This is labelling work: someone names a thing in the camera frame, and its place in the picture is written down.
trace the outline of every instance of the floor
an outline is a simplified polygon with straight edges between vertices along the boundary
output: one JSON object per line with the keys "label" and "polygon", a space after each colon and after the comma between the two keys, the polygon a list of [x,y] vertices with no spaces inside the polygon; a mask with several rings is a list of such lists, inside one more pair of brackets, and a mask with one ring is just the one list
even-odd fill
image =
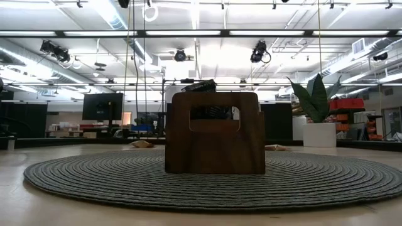
{"label": "floor", "polygon": [[[350,156],[402,170],[402,153],[336,148],[291,147],[301,153]],[[86,144],[0,151],[0,225],[401,225],[402,198],[333,210],[275,214],[195,214],[130,210],[68,200],[24,182],[24,169],[48,159],[132,149],[128,145]]]}

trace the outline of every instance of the stage light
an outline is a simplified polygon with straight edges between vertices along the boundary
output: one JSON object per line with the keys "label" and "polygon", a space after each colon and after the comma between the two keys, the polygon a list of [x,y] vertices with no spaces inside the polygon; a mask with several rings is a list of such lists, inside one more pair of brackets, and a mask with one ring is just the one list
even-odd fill
{"label": "stage light", "polygon": [[184,53],[184,50],[177,50],[175,54],[175,60],[177,62],[183,62],[186,60],[186,54]]}
{"label": "stage light", "polygon": [[51,55],[59,62],[67,63],[70,61],[68,50],[64,50],[60,46],[56,46],[50,41],[43,41],[40,47],[40,51],[46,53],[47,55]]}
{"label": "stage light", "polygon": [[387,53],[387,52],[372,57],[372,59],[373,59],[374,61],[386,60],[387,58],[388,58],[388,53]]}
{"label": "stage light", "polygon": [[129,6],[130,0],[119,0],[120,7],[127,9]]}
{"label": "stage light", "polygon": [[[265,56],[265,54],[269,55],[268,62],[263,61],[263,57]],[[255,49],[253,49],[253,53],[251,54],[250,61],[251,61],[251,63],[258,63],[258,62],[269,63],[271,61],[271,55],[266,50],[265,41],[258,41]]]}

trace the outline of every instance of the gray rug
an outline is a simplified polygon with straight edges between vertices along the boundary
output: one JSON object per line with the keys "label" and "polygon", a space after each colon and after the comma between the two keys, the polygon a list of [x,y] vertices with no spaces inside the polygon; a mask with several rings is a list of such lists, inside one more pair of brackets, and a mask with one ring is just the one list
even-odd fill
{"label": "gray rug", "polygon": [[72,156],[34,164],[24,175],[57,195],[170,210],[304,210],[402,194],[402,172],[390,166],[281,152],[266,152],[265,175],[166,174],[163,151]]}

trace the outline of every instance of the monitor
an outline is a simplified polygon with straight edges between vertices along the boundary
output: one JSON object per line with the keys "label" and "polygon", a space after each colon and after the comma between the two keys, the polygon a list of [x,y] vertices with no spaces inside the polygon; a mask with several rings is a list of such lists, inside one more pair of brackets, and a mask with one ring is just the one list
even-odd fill
{"label": "monitor", "polygon": [[123,94],[86,94],[82,120],[121,120]]}

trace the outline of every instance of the black panel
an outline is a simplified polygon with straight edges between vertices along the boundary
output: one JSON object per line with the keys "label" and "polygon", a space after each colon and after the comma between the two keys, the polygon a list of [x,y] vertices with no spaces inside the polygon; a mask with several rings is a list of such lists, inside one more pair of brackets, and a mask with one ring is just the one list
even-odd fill
{"label": "black panel", "polygon": [[293,140],[291,104],[261,104],[261,111],[265,140]]}
{"label": "black panel", "polygon": [[86,94],[82,120],[121,120],[122,102],[123,94]]}
{"label": "black panel", "polygon": [[12,91],[3,91],[0,94],[0,100],[14,100],[14,92]]}
{"label": "black panel", "polygon": [[0,124],[8,125],[19,138],[44,138],[47,104],[1,103]]}

